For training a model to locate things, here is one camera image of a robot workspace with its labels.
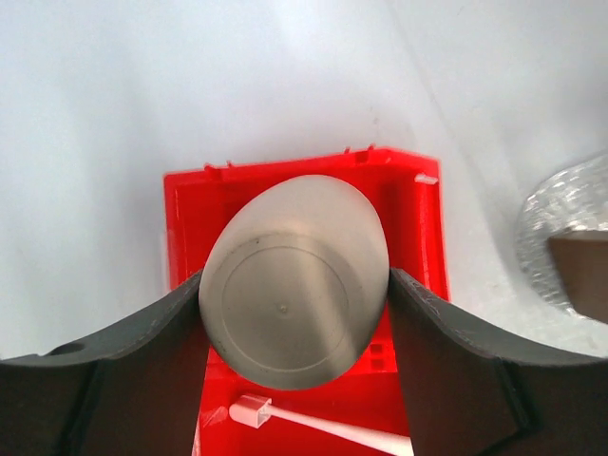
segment brown object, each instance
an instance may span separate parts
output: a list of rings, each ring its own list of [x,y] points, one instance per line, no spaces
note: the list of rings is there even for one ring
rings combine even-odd
[[[574,309],[608,323],[608,232],[574,231],[548,244]]]

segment crumpled foil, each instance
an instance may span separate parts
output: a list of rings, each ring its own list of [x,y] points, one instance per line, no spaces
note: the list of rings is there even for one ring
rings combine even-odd
[[[525,201],[516,254],[532,288],[549,304],[574,311],[561,286],[547,240],[571,230],[608,231],[608,154],[560,171]]]

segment red plastic slot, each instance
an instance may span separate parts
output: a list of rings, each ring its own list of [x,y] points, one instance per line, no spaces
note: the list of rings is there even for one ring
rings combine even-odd
[[[406,270],[434,293],[448,298],[439,163],[375,147],[299,161],[207,165],[202,170],[165,176],[171,287],[204,266],[222,229],[247,202],[273,185],[308,174],[333,176],[358,188],[380,216],[390,266]],[[315,389],[286,392],[254,385],[228,368],[211,349],[199,416],[203,454],[379,454],[280,419],[272,419],[260,429],[235,423],[228,417],[228,407],[246,392],[271,397],[280,407],[312,416],[408,432],[386,312],[359,361],[342,377]]]

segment silver cylinder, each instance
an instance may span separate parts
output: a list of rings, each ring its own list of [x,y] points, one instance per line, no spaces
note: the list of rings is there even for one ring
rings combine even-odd
[[[245,205],[202,272],[201,316],[222,359],[279,390],[338,377],[371,341],[386,300],[380,219],[351,185],[286,180]]]

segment small hole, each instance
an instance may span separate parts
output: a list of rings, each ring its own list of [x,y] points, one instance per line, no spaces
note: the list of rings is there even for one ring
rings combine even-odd
[[[374,371],[383,371],[384,370],[384,359],[372,359],[371,368]]]
[[[382,353],[382,345],[381,344],[371,344],[370,345],[371,354],[380,354]]]
[[[79,352],[80,350],[84,350],[85,346],[78,342],[70,342],[69,344],[62,345],[57,347],[55,350],[51,351],[47,356],[55,356],[57,354],[68,354]]]

